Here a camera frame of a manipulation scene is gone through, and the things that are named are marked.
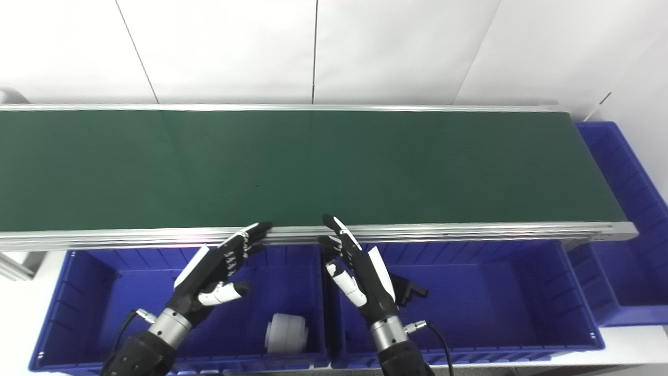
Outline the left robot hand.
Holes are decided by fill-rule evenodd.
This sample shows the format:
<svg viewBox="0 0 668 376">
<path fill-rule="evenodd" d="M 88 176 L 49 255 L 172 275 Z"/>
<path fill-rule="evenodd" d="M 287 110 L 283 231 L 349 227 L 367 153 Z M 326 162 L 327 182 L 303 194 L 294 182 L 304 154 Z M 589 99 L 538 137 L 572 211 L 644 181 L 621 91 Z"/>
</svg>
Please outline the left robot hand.
<svg viewBox="0 0 668 376">
<path fill-rule="evenodd" d="M 255 223 L 240 229 L 215 248 L 203 245 L 177 277 L 174 292 L 165 307 L 196 328 L 214 309 L 203 305 L 199 295 L 209 293 L 218 283 L 226 283 L 249 255 L 264 250 L 260 241 L 272 227 L 270 221 Z"/>
</svg>

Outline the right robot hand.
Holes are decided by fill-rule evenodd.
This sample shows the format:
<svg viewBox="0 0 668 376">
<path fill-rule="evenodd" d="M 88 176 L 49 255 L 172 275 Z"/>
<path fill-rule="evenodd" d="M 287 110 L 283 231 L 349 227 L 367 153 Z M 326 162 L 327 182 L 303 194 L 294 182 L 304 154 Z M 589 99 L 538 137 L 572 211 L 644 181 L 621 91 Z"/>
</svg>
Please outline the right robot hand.
<svg viewBox="0 0 668 376">
<path fill-rule="evenodd" d="M 322 220 L 334 231 L 333 236 L 317 237 L 326 271 L 358 308 L 367 328 L 398 316 L 394 287 L 378 247 L 366 250 L 336 216 L 324 214 Z"/>
</svg>

